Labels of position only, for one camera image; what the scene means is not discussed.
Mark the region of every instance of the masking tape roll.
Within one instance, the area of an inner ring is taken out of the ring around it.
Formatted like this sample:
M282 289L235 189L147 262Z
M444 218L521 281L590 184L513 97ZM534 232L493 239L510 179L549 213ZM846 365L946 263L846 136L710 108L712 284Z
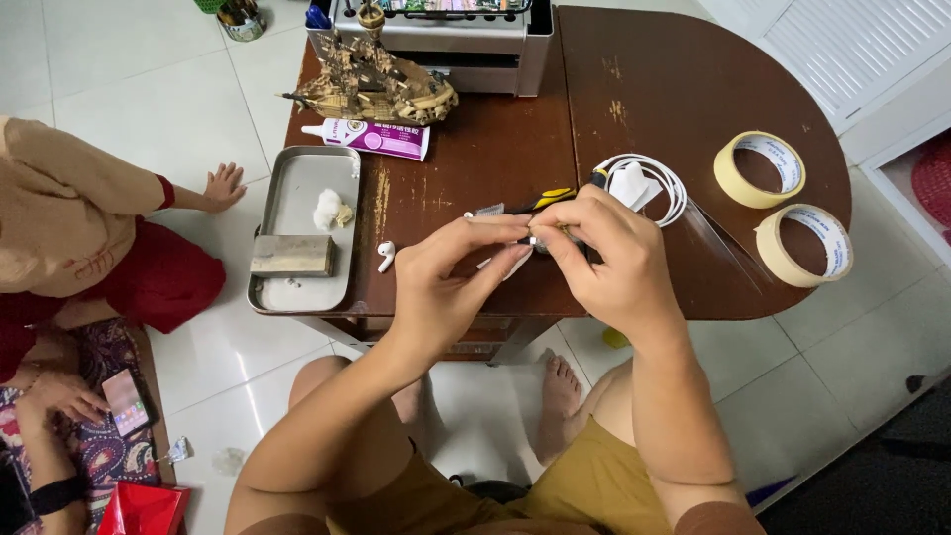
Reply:
M743 178L733 160L736 149L754 150L763 154L779 171L782 187L779 193L753 186ZM713 174L720 188L731 199L750 208L772 208L799 193L805 184L805 167L796 150L782 139L761 131L743 132L717 152Z
M816 275L796 264L779 235L784 218L798 221L816 233L825 247L825 273ZM756 248L767 265L781 281L795 287L816 287L837 281L852 269L852 242L842 224L832 214L810 205L790 205L763 220L756 228Z

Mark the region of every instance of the wooden block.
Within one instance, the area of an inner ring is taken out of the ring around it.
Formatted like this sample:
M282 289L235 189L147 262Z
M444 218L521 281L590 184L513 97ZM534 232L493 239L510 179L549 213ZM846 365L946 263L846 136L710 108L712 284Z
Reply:
M330 236L258 236L251 274L263 278L332 277L334 240Z

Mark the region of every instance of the purple glue tube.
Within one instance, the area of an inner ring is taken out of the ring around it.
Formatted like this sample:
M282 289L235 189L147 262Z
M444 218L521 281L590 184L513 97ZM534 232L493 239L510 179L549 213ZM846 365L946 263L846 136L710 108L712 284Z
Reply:
M347 119L326 119L318 127L301 127L318 135L327 146L349 147L423 161L429 147L429 127L403 127Z

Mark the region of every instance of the green basket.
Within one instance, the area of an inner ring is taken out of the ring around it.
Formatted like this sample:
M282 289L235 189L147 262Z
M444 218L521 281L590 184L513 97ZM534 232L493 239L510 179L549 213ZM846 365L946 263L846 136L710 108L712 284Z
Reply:
M195 0L195 5L202 10L202 13L213 15L222 8L224 0Z

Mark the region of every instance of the white earbud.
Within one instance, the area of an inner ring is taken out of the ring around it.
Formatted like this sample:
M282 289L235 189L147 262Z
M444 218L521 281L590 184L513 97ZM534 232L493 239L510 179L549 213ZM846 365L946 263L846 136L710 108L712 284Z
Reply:
M393 264L393 259L397 256L397 246L393 245L393 242L383 242L379 244L377 252L386 258L383 259L383 263L379 265L379 272L382 273Z

